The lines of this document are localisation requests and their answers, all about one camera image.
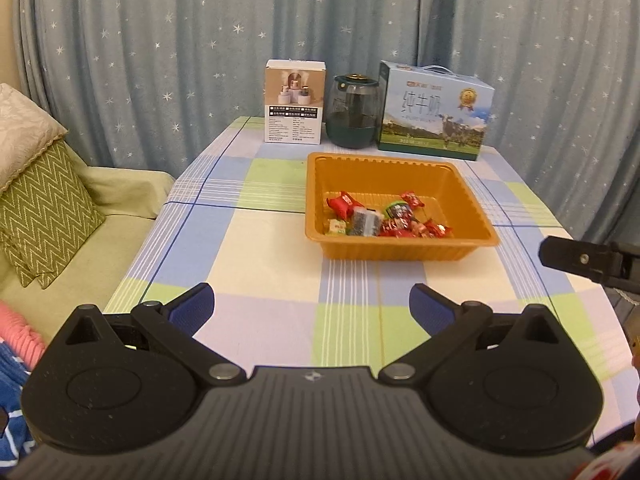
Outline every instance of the table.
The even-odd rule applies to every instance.
[[[327,139],[320,146],[264,143],[263,126],[263,118],[236,119],[178,178],[105,313],[167,302],[208,282],[215,312],[195,338],[247,373],[257,364],[365,364],[376,374],[428,339],[409,313],[414,283],[495,312],[544,303],[602,384],[594,438],[636,418],[638,374],[604,291],[540,265],[542,239],[569,235],[494,148],[483,146],[476,162],[447,160],[494,225],[496,248],[458,262],[327,260],[304,235],[306,156],[353,150]],[[433,158],[374,146],[357,153]]]

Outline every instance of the jar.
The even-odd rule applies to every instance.
[[[344,148],[369,146],[380,127],[380,87],[361,74],[338,75],[329,94],[326,132]]]

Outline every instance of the orange tray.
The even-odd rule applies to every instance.
[[[491,222],[453,164],[386,156],[311,153],[306,160],[305,234],[338,260],[459,260],[499,242]],[[446,238],[390,238],[324,234],[335,213],[326,199],[346,191],[382,211],[413,191],[424,202],[419,221],[450,226]]]

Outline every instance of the wall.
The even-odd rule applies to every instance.
[[[14,0],[0,0],[0,83],[20,88],[12,29]]]

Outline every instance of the product box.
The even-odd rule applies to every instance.
[[[320,144],[322,61],[270,59],[264,71],[264,140]]]
[[[476,160],[494,89],[443,67],[380,63],[380,150]]]

